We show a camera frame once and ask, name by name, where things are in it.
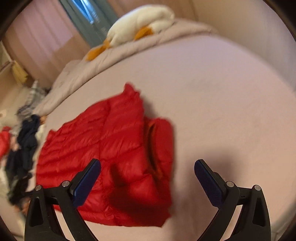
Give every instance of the blanket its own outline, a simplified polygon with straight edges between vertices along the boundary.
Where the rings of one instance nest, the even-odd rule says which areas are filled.
[[[84,220],[162,226],[170,217],[172,126],[164,119],[145,117],[140,95],[131,85],[49,132],[39,156],[36,182],[45,188],[58,186],[93,158],[100,160],[102,170],[78,208]]]
[[[133,54],[177,38],[201,33],[216,33],[216,30],[204,23],[179,19],[169,29],[159,34],[108,49],[91,62],[84,58],[82,61],[75,61],[74,64],[70,63],[71,67],[66,66],[69,70],[63,71],[58,76],[51,92],[35,108],[33,113],[39,116],[50,114],[87,81]]]

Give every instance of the wall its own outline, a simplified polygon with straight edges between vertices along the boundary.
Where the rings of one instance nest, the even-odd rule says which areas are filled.
[[[6,96],[9,94],[9,92],[15,86],[17,86],[17,82],[15,81],[12,75],[11,65],[10,65],[0,72],[0,106],[6,99]]]
[[[263,0],[193,0],[198,19],[265,59],[296,90],[296,42]]]
[[[8,53],[4,48],[2,41],[0,42],[0,59],[1,59],[0,65],[3,65],[7,61],[11,62],[10,56],[8,56]]]
[[[169,6],[178,18],[196,19],[192,0],[107,0],[116,14],[121,17],[129,11],[146,4]]]

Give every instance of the metal screw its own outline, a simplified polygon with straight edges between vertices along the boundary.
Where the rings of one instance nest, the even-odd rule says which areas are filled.
[[[228,181],[228,182],[226,183],[226,185],[229,186],[230,188],[233,188],[233,187],[234,187],[234,183],[231,182],[231,181]]]
[[[35,190],[36,190],[36,191],[39,191],[41,188],[42,188],[41,185],[37,185],[37,186],[35,187]]]
[[[257,191],[260,191],[260,190],[261,190],[261,187],[258,186],[258,185],[255,185],[255,189],[256,189]]]
[[[69,186],[70,182],[69,181],[63,181],[62,186],[67,187]]]

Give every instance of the quilted fabric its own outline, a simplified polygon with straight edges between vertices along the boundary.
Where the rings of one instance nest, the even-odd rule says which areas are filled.
[[[39,156],[37,184],[48,188],[71,180],[93,158],[101,161],[102,170],[78,208],[84,220],[117,226],[164,224],[171,205],[172,127],[164,119],[144,116],[140,95],[131,85],[49,132]]]

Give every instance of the plush toy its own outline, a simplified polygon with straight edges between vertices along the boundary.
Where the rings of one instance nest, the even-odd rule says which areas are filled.
[[[6,110],[1,110],[0,111],[0,128],[2,128],[3,126],[5,126],[3,120],[5,119],[6,115],[7,115],[7,111]]]
[[[108,48],[164,31],[172,26],[174,20],[173,10],[165,5],[138,7],[113,24],[103,45],[91,49],[86,60],[95,59]]]

